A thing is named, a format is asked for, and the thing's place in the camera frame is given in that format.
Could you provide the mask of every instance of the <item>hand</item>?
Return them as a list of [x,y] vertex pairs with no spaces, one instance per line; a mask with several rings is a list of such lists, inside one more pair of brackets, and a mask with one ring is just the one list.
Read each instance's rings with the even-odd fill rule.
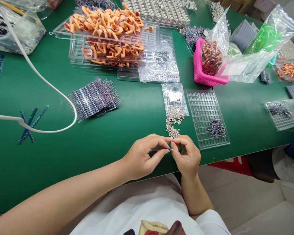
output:
[[[183,145],[182,153],[179,153],[177,145]],[[177,168],[186,178],[194,178],[197,175],[200,160],[202,158],[199,149],[187,135],[180,135],[171,142],[172,156]]]
[[125,165],[125,170],[129,174],[129,180],[137,180],[154,171],[164,155],[170,152],[168,149],[158,151],[153,157],[149,152],[157,145],[164,148],[169,147],[167,142],[172,138],[150,134],[145,138],[136,140],[128,153],[121,159]]

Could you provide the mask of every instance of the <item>forearm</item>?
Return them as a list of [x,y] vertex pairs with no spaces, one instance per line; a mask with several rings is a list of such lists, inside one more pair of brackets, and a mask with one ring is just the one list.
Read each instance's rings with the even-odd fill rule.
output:
[[189,215],[196,219],[206,210],[212,209],[212,202],[199,180],[198,174],[192,178],[186,178],[182,175],[182,196],[188,208]]
[[0,217],[0,235],[52,235],[95,200],[126,183],[122,160],[52,185]]

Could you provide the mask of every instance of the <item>printed graphic on shirt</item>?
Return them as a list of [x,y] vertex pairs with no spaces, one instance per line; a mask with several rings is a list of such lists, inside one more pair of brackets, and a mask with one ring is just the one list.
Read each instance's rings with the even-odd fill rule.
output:
[[[130,229],[124,235],[135,235],[135,231]],[[160,222],[141,220],[138,235],[185,235],[185,232],[178,220],[173,223],[170,229]]]

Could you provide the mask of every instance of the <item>green table surface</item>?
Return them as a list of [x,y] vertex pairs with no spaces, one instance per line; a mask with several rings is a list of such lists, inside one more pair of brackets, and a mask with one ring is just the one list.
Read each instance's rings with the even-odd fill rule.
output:
[[[55,134],[32,133],[18,145],[24,128],[16,122],[0,120],[0,214],[40,190],[69,177],[100,168],[122,158],[133,142],[148,134],[167,136],[165,106],[160,84],[119,81],[116,71],[75,68],[68,58],[69,40],[49,35],[73,11],[74,1],[65,1],[43,24],[46,35],[30,56],[38,71],[65,95],[93,81],[96,76],[112,80],[122,103],[118,110]],[[190,13],[191,25],[212,28],[205,2],[197,3],[197,13]],[[229,11],[227,18],[234,30],[244,19],[261,22]],[[178,68],[184,90],[208,89],[194,82],[193,56],[177,29],[172,30]],[[231,144],[202,151],[201,165],[287,144],[294,128],[277,132],[263,103],[288,100],[286,84],[264,85],[230,82],[215,87],[215,93],[231,139]],[[58,130],[68,126],[74,114],[69,103],[45,84],[21,55],[6,54],[0,78],[0,114],[29,118],[33,108],[40,113],[50,105],[37,124],[40,130]],[[192,117],[183,120],[180,134],[189,135],[197,144]],[[166,155],[146,178],[176,172],[176,164]]]

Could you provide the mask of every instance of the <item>white label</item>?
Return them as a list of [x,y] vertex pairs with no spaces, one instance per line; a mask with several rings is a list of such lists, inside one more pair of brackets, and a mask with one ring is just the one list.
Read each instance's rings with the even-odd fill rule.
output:
[[248,62],[227,64],[221,75],[222,76],[240,75],[243,72],[243,70],[245,69],[247,64],[248,64]]
[[179,102],[179,103],[181,103],[182,100],[183,100],[181,92],[170,92],[169,93],[169,98],[170,98],[170,102]]

